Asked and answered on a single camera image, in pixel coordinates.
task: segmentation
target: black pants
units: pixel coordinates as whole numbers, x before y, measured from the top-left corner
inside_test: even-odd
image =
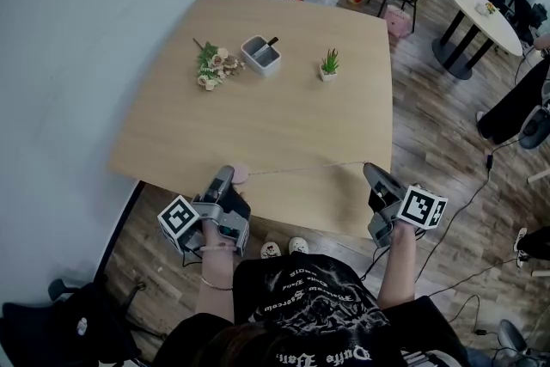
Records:
[[[522,130],[522,125],[533,108],[542,103],[542,84],[549,67],[550,58],[538,63],[480,120],[478,129],[485,138],[492,138],[495,144],[501,144]]]
[[[550,227],[527,234],[517,243],[517,249],[535,259],[550,260]]]

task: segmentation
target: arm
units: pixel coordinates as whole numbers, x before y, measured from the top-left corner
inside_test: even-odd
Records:
[[[217,226],[209,221],[203,221],[203,234],[207,247],[227,246],[232,248],[235,243],[222,237],[217,232]],[[203,278],[219,288],[233,286],[233,251],[216,250],[203,252]],[[235,322],[233,311],[233,291],[220,291],[211,288],[204,281],[200,282],[199,299],[195,313],[212,314]]]
[[[398,221],[392,233],[388,264],[378,294],[380,309],[388,309],[414,300],[416,237],[414,226]]]
[[[538,49],[539,51],[550,48],[550,34],[544,34],[536,39],[534,45],[535,49]]]

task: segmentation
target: wooden floor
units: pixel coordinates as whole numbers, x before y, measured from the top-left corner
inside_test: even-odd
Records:
[[[372,0],[359,10],[376,14],[381,0]],[[353,9],[346,0],[339,6]],[[495,105],[514,84],[519,59],[489,51],[476,65],[474,75],[463,82],[446,73],[431,51],[457,9],[450,0],[421,0],[416,33],[402,40],[390,36],[394,86],[394,144],[392,173],[406,185],[418,182],[449,197],[443,225],[419,241],[417,269],[424,263],[444,227],[457,209],[465,205],[486,178],[486,155],[493,148],[475,128],[475,112]],[[458,40],[469,28],[459,28]],[[473,54],[484,42],[478,36],[468,48]],[[521,75],[529,67],[523,66]],[[528,185],[528,176],[550,164],[548,143],[525,151],[517,144],[495,155],[491,181],[474,202],[459,215],[443,244],[432,256],[418,282],[418,295],[453,285],[474,273],[514,257],[517,231],[535,230],[550,224],[548,180]],[[170,192],[146,186],[125,225],[107,264],[107,287],[119,299],[134,281],[148,289],[139,292],[130,308],[133,320],[161,333],[169,333],[182,319],[193,314],[198,293],[200,265],[183,269],[180,256],[162,237],[156,215],[172,200]],[[295,235],[305,237],[312,253],[328,254],[363,273],[375,247],[371,241],[331,235],[254,218],[246,258],[257,258],[262,243],[274,240],[284,249]],[[386,257],[375,266],[365,285],[376,294],[382,281]],[[528,337],[548,305],[550,280],[531,278],[533,269],[549,269],[546,262],[532,261],[518,269],[514,262],[497,266],[453,290],[433,297],[451,318],[473,294],[481,298],[478,328],[497,329],[500,320],[512,320]],[[453,322],[466,346],[487,350],[498,346],[495,335],[472,333],[477,303],[471,301]],[[541,319],[529,343],[549,348],[542,329],[550,328],[550,313]],[[151,360],[159,342],[135,334],[144,359]]]

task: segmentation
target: wooden table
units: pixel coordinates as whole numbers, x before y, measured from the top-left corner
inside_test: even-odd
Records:
[[[212,92],[198,86],[193,37],[237,55],[256,34],[279,37],[277,73],[246,69]],[[339,76],[323,83],[319,63],[334,47]],[[193,196],[225,164],[255,173],[368,161],[389,170],[391,149],[385,21],[289,0],[196,0],[151,65],[110,165]],[[361,164],[250,176],[239,190],[256,216],[370,237]]]
[[[488,0],[452,1],[460,11],[458,11],[458,14],[443,37],[433,40],[431,44],[431,49],[437,60],[439,60],[439,63],[443,65],[448,73],[461,80],[468,80],[472,76],[472,68],[481,60],[493,44],[500,46],[510,54],[517,56],[523,55],[522,44],[517,38],[516,31],[514,31],[500,11],[497,10],[492,15],[482,15],[476,11],[475,6],[478,3],[485,5],[489,2]],[[450,43],[449,39],[458,28],[464,16],[470,19],[474,24],[467,32],[464,39],[456,46]],[[475,55],[468,60],[463,54],[464,50],[479,31],[487,37],[487,41]]]

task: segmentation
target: person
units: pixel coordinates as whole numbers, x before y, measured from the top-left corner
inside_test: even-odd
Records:
[[[196,315],[156,354],[165,366],[469,366],[466,350],[429,297],[414,286],[415,228],[397,222],[378,298],[345,263],[310,254],[302,238],[289,255],[276,243],[233,273],[231,242],[203,222]]]
[[[537,231],[527,234],[527,228],[521,228],[514,244],[517,252],[517,265],[523,266],[523,262],[531,258],[550,260],[550,227],[542,227]]]
[[[535,49],[550,48],[550,34],[535,40]],[[535,106],[542,104],[541,90],[550,70],[550,57],[545,57],[489,112],[477,112],[478,132],[484,139],[502,144],[515,137]]]

